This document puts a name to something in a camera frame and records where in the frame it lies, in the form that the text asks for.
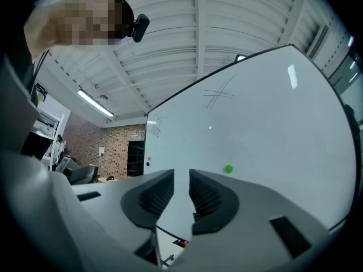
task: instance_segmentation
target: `black headset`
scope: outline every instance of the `black headset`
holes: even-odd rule
[[[127,33],[127,36],[132,37],[132,39],[136,43],[139,43],[142,40],[143,35],[145,34],[145,31],[149,26],[149,24],[150,24],[149,18],[145,14],[140,14],[137,17],[137,19],[133,22],[133,24],[129,26],[129,31]]]

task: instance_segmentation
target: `whiteboard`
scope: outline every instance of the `whiteboard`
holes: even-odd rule
[[[149,112],[144,173],[175,170],[174,196],[158,226],[186,240],[191,168],[272,188],[327,228],[349,212],[356,182],[343,107],[292,45],[224,68]]]

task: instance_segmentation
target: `brick wall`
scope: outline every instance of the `brick wall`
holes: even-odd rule
[[[63,134],[66,148],[80,166],[96,165],[100,177],[112,175],[116,179],[127,178],[129,141],[144,139],[145,125],[101,129],[74,113],[70,114]],[[99,147],[104,147],[103,156],[98,156]]]

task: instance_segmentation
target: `black hair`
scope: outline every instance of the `black hair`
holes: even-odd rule
[[[115,5],[121,6],[121,24],[115,24],[115,31],[108,34],[109,40],[121,40],[130,36],[134,28],[134,12],[126,0],[115,0]]]

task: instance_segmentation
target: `person's neck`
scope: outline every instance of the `person's neck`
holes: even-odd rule
[[[36,7],[26,24],[24,33],[33,61],[57,44],[57,7]]]

